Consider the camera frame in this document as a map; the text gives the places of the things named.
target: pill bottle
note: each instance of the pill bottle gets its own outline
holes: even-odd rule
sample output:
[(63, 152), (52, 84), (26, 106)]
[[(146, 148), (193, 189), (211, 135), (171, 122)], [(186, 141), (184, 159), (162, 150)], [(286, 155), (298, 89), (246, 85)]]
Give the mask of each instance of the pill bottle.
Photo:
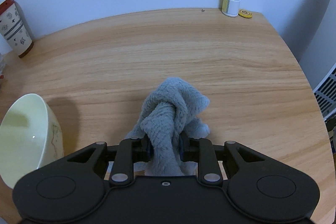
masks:
[(236, 17), (239, 12), (240, 0), (223, 0), (222, 13), (229, 17)]

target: gray towel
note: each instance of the gray towel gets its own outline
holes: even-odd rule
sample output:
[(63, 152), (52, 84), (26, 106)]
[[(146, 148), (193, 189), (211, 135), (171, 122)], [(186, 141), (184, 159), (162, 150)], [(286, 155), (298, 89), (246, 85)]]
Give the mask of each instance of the gray towel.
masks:
[(209, 99), (181, 78), (167, 78), (144, 101), (137, 124), (126, 138), (144, 137), (154, 148), (149, 163), (134, 164), (134, 171), (145, 170), (148, 176), (194, 175), (197, 163), (181, 162), (179, 134), (205, 138), (210, 130), (195, 117), (209, 105)]

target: red lid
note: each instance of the red lid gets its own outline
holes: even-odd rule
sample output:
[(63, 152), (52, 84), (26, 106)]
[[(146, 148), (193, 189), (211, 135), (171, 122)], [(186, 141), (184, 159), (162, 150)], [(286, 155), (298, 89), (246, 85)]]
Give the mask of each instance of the red lid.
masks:
[(15, 3), (14, 0), (5, 0), (3, 3), (0, 4), (0, 15), (4, 13), (12, 4)]

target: wooden table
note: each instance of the wooden table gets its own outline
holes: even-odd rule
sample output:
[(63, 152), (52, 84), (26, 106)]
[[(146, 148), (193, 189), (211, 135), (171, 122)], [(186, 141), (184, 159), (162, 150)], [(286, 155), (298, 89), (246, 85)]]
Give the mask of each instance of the wooden table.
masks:
[[(21, 95), (40, 94), (58, 117), (66, 154), (101, 140), (118, 144), (146, 96), (167, 77), (181, 77), (211, 101), (200, 117), (214, 144), (236, 140), (307, 173), (321, 191), (312, 220), (334, 221), (335, 170), (322, 115), (294, 56), (261, 14), (120, 15), (50, 34), (10, 62), (0, 117)], [(0, 190), (0, 215), (15, 223), (10, 191)]]

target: yellow disc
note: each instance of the yellow disc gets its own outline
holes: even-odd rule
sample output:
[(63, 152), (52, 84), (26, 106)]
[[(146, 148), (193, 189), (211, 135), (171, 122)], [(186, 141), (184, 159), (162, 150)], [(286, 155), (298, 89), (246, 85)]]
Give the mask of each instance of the yellow disc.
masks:
[(244, 9), (239, 9), (238, 15), (240, 15), (241, 17), (245, 17), (245, 18), (252, 17), (252, 13)]

